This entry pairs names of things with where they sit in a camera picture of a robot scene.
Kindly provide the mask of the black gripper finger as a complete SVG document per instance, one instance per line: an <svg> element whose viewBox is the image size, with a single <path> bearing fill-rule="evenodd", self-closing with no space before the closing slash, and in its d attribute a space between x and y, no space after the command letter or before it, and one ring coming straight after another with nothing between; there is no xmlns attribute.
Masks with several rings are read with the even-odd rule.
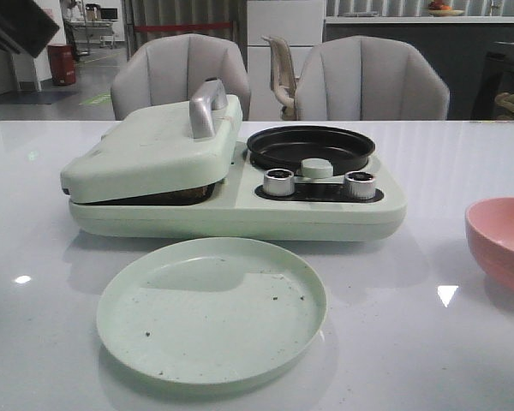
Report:
<svg viewBox="0 0 514 411"><path fill-rule="evenodd" d="M0 49L36 58L60 26L31 0L0 0Z"/></svg>

